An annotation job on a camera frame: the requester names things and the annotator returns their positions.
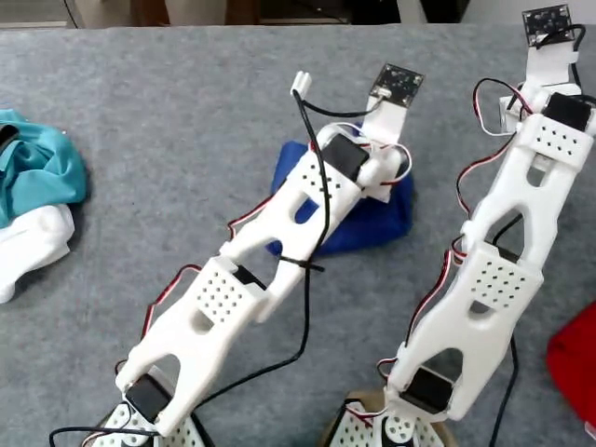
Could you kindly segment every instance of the gray felt mat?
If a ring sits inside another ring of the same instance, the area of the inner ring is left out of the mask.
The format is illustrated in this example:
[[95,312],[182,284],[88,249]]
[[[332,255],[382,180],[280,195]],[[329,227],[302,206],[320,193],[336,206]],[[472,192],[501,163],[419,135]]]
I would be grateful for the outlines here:
[[[595,32],[579,63],[591,94]],[[213,255],[227,238],[224,223],[267,194],[280,145],[305,140],[289,94],[297,70],[314,76],[309,100],[349,110],[365,104],[393,61],[427,76],[402,137],[415,160],[413,231],[324,261],[304,357],[199,412],[218,446],[314,445],[349,390],[381,385],[374,363],[395,354],[463,222],[454,178],[499,146],[472,114],[473,85],[486,75],[521,81],[525,58],[521,24],[0,34],[0,102],[67,129],[91,183],[74,208],[72,254],[28,275],[0,307],[0,445],[47,445],[52,428],[93,424],[117,403],[112,368],[137,342],[145,306],[179,266]],[[487,89],[486,109],[499,93]],[[494,173],[474,172],[467,197],[485,194]],[[518,326],[522,371],[499,445],[589,445],[553,387],[545,352],[593,299],[595,173],[591,158],[563,210],[546,282]],[[248,262],[264,278],[274,265],[265,253]],[[296,290],[241,336],[216,387],[288,356],[302,321]],[[451,423],[462,446],[486,445],[509,374],[507,359],[467,417]]]

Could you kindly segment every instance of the black cable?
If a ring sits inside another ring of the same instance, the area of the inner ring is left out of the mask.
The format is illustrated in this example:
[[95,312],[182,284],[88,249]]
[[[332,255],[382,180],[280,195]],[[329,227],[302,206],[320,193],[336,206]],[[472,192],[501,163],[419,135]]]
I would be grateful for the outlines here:
[[496,235],[494,235],[493,237],[493,245],[496,246],[496,243],[499,241],[499,239],[507,232],[511,229],[511,227],[513,225],[515,225],[517,222],[519,222],[521,219],[523,219],[523,214],[518,214],[517,216],[515,216],[513,219],[511,219],[509,221],[509,223],[507,223],[503,228],[501,228],[499,231],[497,231]]
[[321,231],[321,233],[318,237],[317,244],[315,245],[315,248],[313,249],[313,251],[312,251],[310,257],[308,258],[308,260],[306,261],[306,263],[304,265],[301,265],[301,267],[305,269],[305,295],[304,295],[304,297],[305,297],[304,298],[304,301],[305,301],[305,304],[304,304],[304,306],[305,306],[305,324],[304,324],[304,329],[303,329],[302,340],[300,342],[300,347],[298,348],[296,353],[293,356],[291,356],[290,358],[282,360],[282,361],[275,363],[273,365],[266,366],[258,371],[252,372],[249,375],[242,377],[239,380],[236,380],[235,382],[233,382],[232,384],[230,384],[228,386],[224,386],[220,390],[214,392],[213,394],[211,394],[208,397],[206,397],[205,399],[203,399],[195,407],[195,410],[202,407],[207,402],[210,402],[210,401],[218,398],[222,394],[227,393],[231,389],[236,388],[237,386],[246,384],[247,382],[249,382],[252,379],[256,379],[257,377],[260,377],[267,373],[271,373],[271,372],[276,371],[280,368],[283,368],[284,366],[288,366],[289,364],[294,363],[297,359],[299,359],[304,354],[306,345],[308,343],[308,334],[310,333],[310,273],[311,273],[311,268],[312,268],[312,260],[315,257],[315,253],[317,252],[317,250],[323,244],[325,237],[327,236],[327,232],[329,231],[329,225],[330,225],[330,219],[331,219],[331,216],[330,216],[330,208],[331,208],[330,207],[330,199],[331,198],[329,195],[329,187],[327,185],[327,173],[325,172],[325,161],[323,159],[323,154],[321,153],[320,147],[318,146],[317,134],[315,133],[315,130],[313,129],[312,124],[310,123],[310,119],[308,118],[308,113],[305,109],[305,105],[304,105],[303,99],[300,96],[300,93],[298,93],[298,91],[294,90],[291,94],[294,97],[294,99],[296,100],[296,103],[298,104],[298,109],[300,110],[300,115],[301,115],[303,121],[305,122],[306,131],[308,132],[308,138],[310,138],[310,141],[312,142],[314,153],[315,153],[315,156],[317,157],[318,170],[320,173],[321,185],[322,185],[321,187],[323,190],[322,192],[323,192],[323,198],[324,198],[323,208],[324,208],[324,212],[325,212],[325,220],[324,220],[323,230]]
[[159,433],[156,431],[132,430],[129,428],[84,427],[84,426],[61,427],[61,428],[56,428],[49,434],[49,437],[48,437],[49,447],[56,447],[56,442],[54,441],[54,438],[56,437],[56,435],[60,435],[61,433],[72,433],[72,432],[83,432],[83,433],[99,432],[99,433],[105,433],[106,435],[111,435],[113,433],[119,433],[122,435],[148,436],[150,438],[159,436]]
[[[547,36],[544,39],[536,43],[536,49],[542,48],[545,44],[547,44],[557,35],[564,34],[573,30],[579,30],[579,35],[577,36],[577,39],[574,42],[574,51],[578,51],[579,46],[581,45],[581,41],[584,40],[584,36],[586,35],[586,26],[581,24],[565,26],[560,30],[553,31],[552,33],[547,34]],[[581,88],[581,81],[579,80],[579,73],[577,72],[577,66],[575,63],[571,64],[571,73],[574,77],[574,80],[576,81],[577,86]]]
[[518,374],[520,372],[520,360],[518,359],[518,348],[515,344],[515,334],[511,335],[511,343],[509,344],[509,346],[511,348],[511,359],[513,360],[513,372],[511,373],[511,377],[509,378],[509,383],[507,385],[507,389],[505,390],[503,400],[501,400],[499,412],[496,415],[496,419],[494,420],[493,435],[491,436],[491,440],[488,444],[489,447],[494,447],[496,445],[496,439],[499,436],[499,428],[501,427],[503,414],[505,414],[505,408],[507,407],[509,398],[511,397],[511,391],[513,390],[513,386],[515,385],[515,382],[518,378]]
[[[503,228],[501,228],[493,237],[493,245],[496,246],[499,239],[521,219],[523,219],[523,214],[520,213],[513,219],[511,219]],[[513,361],[513,371],[511,372],[511,377],[509,378],[509,383],[507,385],[507,389],[505,390],[505,395],[503,395],[503,400],[501,400],[501,405],[499,405],[499,411],[496,414],[496,419],[494,420],[493,434],[491,435],[491,440],[488,444],[489,447],[494,447],[496,445],[496,439],[499,436],[499,429],[501,428],[503,415],[505,414],[505,409],[507,408],[509,398],[511,397],[511,391],[513,390],[513,386],[517,381],[518,374],[520,373],[520,360],[518,358],[518,348],[515,344],[515,334],[511,335],[511,342],[509,346],[511,348],[511,360]]]
[[68,17],[71,18],[71,22],[73,23],[74,27],[78,30],[78,25],[76,24],[75,16],[73,15],[73,11],[71,11],[71,7],[68,6],[68,0],[62,0],[64,3],[64,7],[66,8],[66,12],[68,12]]
[[314,11],[317,14],[326,17],[328,19],[333,19],[333,20],[337,20],[339,23],[342,23],[343,25],[349,25],[348,21],[345,21],[343,19],[340,19],[337,16],[333,16],[333,14],[330,14],[329,12],[325,11],[322,7],[316,7],[310,3],[304,2],[302,0],[292,0],[292,2],[295,5],[299,5],[301,7],[305,7],[306,9],[310,10],[310,11]]
[[333,112],[330,110],[323,109],[321,107],[316,106],[315,104],[308,102],[307,100],[303,100],[303,104],[306,108],[312,110],[313,112],[317,112],[318,114],[331,116],[334,118],[359,118],[361,116],[366,116],[371,114],[376,109],[381,106],[381,101],[378,101],[370,110],[362,111],[362,112]]

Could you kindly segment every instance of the circuit board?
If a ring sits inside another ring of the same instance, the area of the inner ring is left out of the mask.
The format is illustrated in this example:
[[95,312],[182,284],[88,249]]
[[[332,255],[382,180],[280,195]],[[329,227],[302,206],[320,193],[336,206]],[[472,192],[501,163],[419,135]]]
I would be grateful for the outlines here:
[[[522,12],[525,35],[528,39],[528,46],[535,47],[539,37],[562,30],[571,25],[569,6],[558,5],[557,7],[541,7]],[[559,44],[574,40],[573,31],[560,33],[549,40],[549,44]]]
[[421,74],[387,63],[372,85],[371,96],[408,108],[423,80]]

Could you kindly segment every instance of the blue cloth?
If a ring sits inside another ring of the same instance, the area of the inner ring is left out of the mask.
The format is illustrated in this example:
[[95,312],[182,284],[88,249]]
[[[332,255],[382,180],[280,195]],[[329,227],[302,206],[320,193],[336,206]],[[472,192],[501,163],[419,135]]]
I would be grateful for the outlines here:
[[85,198],[83,160],[66,135],[28,123],[14,110],[0,110],[0,126],[7,124],[19,136],[0,154],[0,228],[27,211]]
[[[271,184],[272,193],[279,189],[305,152],[306,146],[299,142],[286,142],[283,145]],[[365,249],[402,237],[412,228],[412,206],[413,179],[410,174],[393,187],[388,203],[374,198],[360,200],[316,254]],[[317,205],[307,200],[296,212],[296,222],[306,222],[316,209]],[[272,242],[267,248],[275,255],[281,253],[278,241]]]

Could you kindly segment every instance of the red cloth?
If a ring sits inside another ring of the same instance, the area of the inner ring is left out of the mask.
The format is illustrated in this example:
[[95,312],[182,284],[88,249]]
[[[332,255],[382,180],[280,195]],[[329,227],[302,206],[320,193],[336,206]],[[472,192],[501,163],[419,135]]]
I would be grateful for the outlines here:
[[547,364],[577,415],[596,427],[596,303],[550,339]]

